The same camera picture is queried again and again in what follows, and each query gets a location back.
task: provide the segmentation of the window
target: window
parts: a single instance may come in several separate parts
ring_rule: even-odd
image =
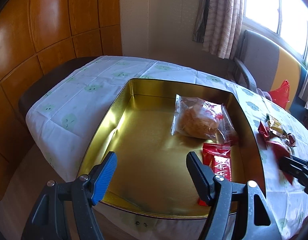
[[[246,0],[243,25],[308,65],[308,9],[302,0]]]

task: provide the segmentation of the floor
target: floor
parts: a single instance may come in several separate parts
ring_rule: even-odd
[[[49,180],[64,182],[48,164],[39,148],[34,145],[27,153],[0,201],[0,231],[6,240],[20,239],[29,213],[41,189]],[[66,204],[66,212],[71,236],[78,240],[77,229],[71,204]],[[99,227],[106,240],[136,240],[116,227],[102,214],[94,211]]]

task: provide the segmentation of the plastic wrapper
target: plastic wrapper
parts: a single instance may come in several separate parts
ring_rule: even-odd
[[[287,133],[283,129],[282,124],[269,114],[267,114],[266,125],[260,121],[258,131],[265,141],[278,137],[282,139],[284,144],[290,147],[296,147],[295,136],[291,133]]]
[[[172,135],[175,132],[201,139],[217,138],[217,141],[228,144],[238,141],[225,106],[179,95],[176,95],[171,128]]]
[[[229,145],[213,143],[204,143],[202,150],[203,164],[209,165],[215,175],[222,175],[229,181],[232,180],[230,151]],[[198,204],[207,206],[201,199],[198,200]]]
[[[229,113],[224,105],[221,105],[222,114],[223,114],[223,122],[224,122],[224,129],[225,129],[225,143],[226,144],[236,144],[238,143],[238,134],[234,129],[232,121],[230,119]]]

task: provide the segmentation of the red plastic bag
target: red plastic bag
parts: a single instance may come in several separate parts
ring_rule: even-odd
[[[282,82],[282,85],[277,89],[269,92],[273,103],[276,103],[282,108],[286,108],[290,96],[290,84],[287,80]]]

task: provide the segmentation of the white tablecloth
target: white tablecloth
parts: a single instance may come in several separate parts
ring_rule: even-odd
[[[28,111],[26,123],[46,160],[65,180],[75,180],[86,149],[120,90],[131,78],[154,78],[205,85],[232,92],[257,135],[260,120],[270,113],[296,136],[293,154],[308,159],[308,130],[284,109],[225,79],[191,68],[134,57],[103,56],[75,70],[37,101]],[[267,201],[283,239],[300,228],[308,213],[308,195],[294,180],[286,181],[271,148],[259,142]],[[168,221],[140,217],[103,204],[97,209],[109,220],[138,239],[197,239],[204,221]],[[146,220],[139,227],[137,220]]]

